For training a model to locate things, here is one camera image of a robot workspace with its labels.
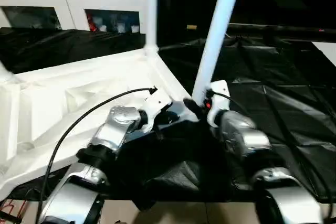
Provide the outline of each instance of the white plastic bracket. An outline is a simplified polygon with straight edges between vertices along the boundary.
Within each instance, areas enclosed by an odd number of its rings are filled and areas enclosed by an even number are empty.
[[[151,131],[154,125],[155,117],[162,111],[164,107],[172,104],[172,99],[162,89],[156,90],[145,101],[145,104],[141,106],[140,110],[143,110],[147,114],[147,124],[142,126],[142,132]]]
[[[214,82],[210,83],[209,88],[212,89],[216,93],[221,93],[221,94],[224,94],[228,97],[230,96],[229,88],[227,87],[227,83],[224,80],[214,81]],[[227,99],[225,97],[221,97],[218,94],[214,94],[212,96],[212,106],[211,106],[211,109],[210,109],[210,111],[208,113],[208,116],[207,116],[208,124],[211,127],[214,127],[214,128],[218,127],[215,124],[216,115],[221,110],[230,110],[229,105],[230,105],[230,100],[229,99]]]

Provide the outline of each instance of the white frame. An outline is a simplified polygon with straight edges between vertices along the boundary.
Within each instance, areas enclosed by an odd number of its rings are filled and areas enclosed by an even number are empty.
[[[86,9],[139,12],[140,32],[146,33],[146,0],[67,0],[78,30],[90,30]]]
[[[66,0],[0,0],[1,6],[53,7],[63,30],[75,28]],[[0,27],[11,27],[2,9]]]

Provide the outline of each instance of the black cable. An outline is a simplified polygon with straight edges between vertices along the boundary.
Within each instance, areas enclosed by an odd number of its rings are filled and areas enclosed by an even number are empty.
[[[57,142],[55,148],[54,148],[54,151],[51,155],[51,158],[50,158],[50,161],[49,161],[49,164],[48,164],[48,167],[47,167],[47,171],[45,173],[45,176],[44,176],[44,180],[43,180],[43,184],[42,184],[42,189],[41,189],[41,192],[40,192],[40,200],[39,200],[39,203],[38,203],[38,208],[37,208],[37,212],[36,212],[36,219],[35,219],[35,224],[38,224],[38,220],[40,218],[40,214],[41,214],[41,211],[42,211],[42,205],[43,205],[43,200],[44,200],[44,197],[45,197],[45,191],[46,191],[46,186],[47,186],[47,182],[48,182],[48,177],[50,175],[50,170],[51,170],[51,167],[53,165],[53,162],[54,162],[54,159],[55,159],[55,156],[56,156],[56,153],[61,145],[61,143],[63,142],[63,140],[66,138],[66,136],[69,134],[69,132],[81,121],[83,120],[88,114],[90,114],[92,111],[98,109],[99,107],[117,99],[117,98],[120,98],[124,95],[127,95],[127,94],[130,94],[130,93],[134,93],[134,92],[139,92],[139,91],[149,91],[151,94],[154,93],[156,91],[156,88],[142,88],[142,89],[133,89],[133,90],[130,90],[130,91],[127,91],[127,92],[123,92],[121,94],[118,94],[112,98],[109,98],[101,103],[99,103],[98,105],[94,106],[93,108],[91,108],[90,110],[88,110],[87,112],[85,112],[79,119],[77,119],[66,131],[65,133],[63,134],[63,136],[59,139],[59,141]]]
[[[243,105],[241,105],[239,102],[237,102],[236,100],[234,100],[233,98],[231,97],[228,97],[227,95],[224,95],[224,94],[221,94],[221,93],[217,93],[217,92],[214,92],[213,90],[208,90],[207,91],[207,94],[209,95],[220,95],[221,97],[225,97],[226,99],[232,101],[235,105],[237,105],[237,107],[239,107],[239,109],[246,115],[246,116],[250,116],[249,113],[247,112],[247,110],[244,108]]]
[[[234,100],[231,97],[228,97],[227,95],[221,94],[221,93],[217,93],[214,92],[213,90],[208,90],[207,94],[209,94],[210,96],[216,94],[216,95],[220,95],[221,97],[225,97],[226,99],[229,99],[230,101],[232,101],[234,104],[237,105],[237,107],[239,107],[239,109],[245,113],[246,116],[249,116],[249,113],[247,112],[247,110],[244,108],[243,105],[241,105],[239,102],[237,102],[236,100]],[[328,214],[327,217],[325,218],[325,223],[330,224],[330,223],[335,223],[335,219],[332,218],[332,214],[333,214],[333,197],[332,197],[332,193],[331,190],[327,184],[327,182],[324,180],[323,176],[320,174],[320,172],[316,169],[316,167],[310,162],[310,160],[308,158],[306,158],[300,151],[300,149],[296,146],[296,145],[292,145],[292,144],[288,144],[286,141],[281,141],[284,144],[286,144],[292,151],[296,151],[297,154],[299,154],[300,159],[305,161],[305,163],[308,164],[308,166],[310,166],[310,169],[315,173],[315,175],[317,176],[317,178],[319,179],[319,181],[321,182],[322,186],[324,187],[325,190],[325,194],[327,195],[328,201],[329,201],[329,210],[328,210]]]

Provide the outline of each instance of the glass cabinet door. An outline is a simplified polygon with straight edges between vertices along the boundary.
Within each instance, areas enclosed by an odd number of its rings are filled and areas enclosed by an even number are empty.
[[[2,6],[11,27],[61,29],[53,7]]]
[[[85,9],[91,31],[139,33],[139,12]]]

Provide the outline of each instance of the wire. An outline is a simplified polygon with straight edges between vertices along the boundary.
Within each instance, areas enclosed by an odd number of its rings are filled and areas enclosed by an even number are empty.
[[[135,93],[135,92],[139,92],[139,91],[149,91],[151,94],[154,93],[156,91],[156,88],[142,88],[142,89],[133,89],[133,90],[130,90],[130,91],[126,91],[126,92],[123,92],[121,94],[118,94],[112,98],[109,98],[101,103],[99,103],[98,105],[94,106],[93,108],[91,108],[90,110],[88,110],[87,112],[85,112],[79,119],[77,119],[66,131],[65,133],[63,134],[63,136],[59,139],[59,141],[57,142],[55,148],[54,148],[54,151],[51,155],[51,158],[49,160],[49,164],[47,166],[47,171],[44,175],[44,179],[43,179],[43,184],[42,184],[42,189],[41,189],[41,192],[40,192],[40,199],[39,199],[39,203],[38,203],[38,208],[37,208],[37,212],[36,212],[36,219],[35,219],[35,224],[38,224],[38,220],[40,218],[40,214],[41,214],[41,211],[42,211],[42,205],[43,205],[43,200],[44,200],[44,197],[45,197],[45,191],[46,191],[46,186],[47,186],[47,183],[48,183],[48,177],[50,175],[50,170],[51,170],[51,167],[53,165],[53,162],[54,162],[54,159],[55,159],[55,156],[56,156],[56,153],[61,145],[61,143],[63,142],[63,140],[66,138],[66,136],[69,134],[69,132],[80,122],[82,121],[87,115],[89,115],[91,112],[93,112],[94,110],[98,109],[99,107],[117,99],[117,98],[120,98],[124,95],[127,95],[127,94],[130,94],[130,93]]]
[[[225,97],[226,99],[232,101],[237,107],[239,107],[239,109],[246,115],[246,116],[249,116],[249,113],[247,112],[247,110],[244,108],[243,105],[241,105],[239,102],[237,102],[236,100],[234,100],[233,98],[231,97],[228,97],[227,95],[225,94],[221,94],[221,93],[217,93],[213,90],[208,90],[207,91],[208,94],[212,95],[212,94],[216,94],[216,95],[220,95],[221,97]]]

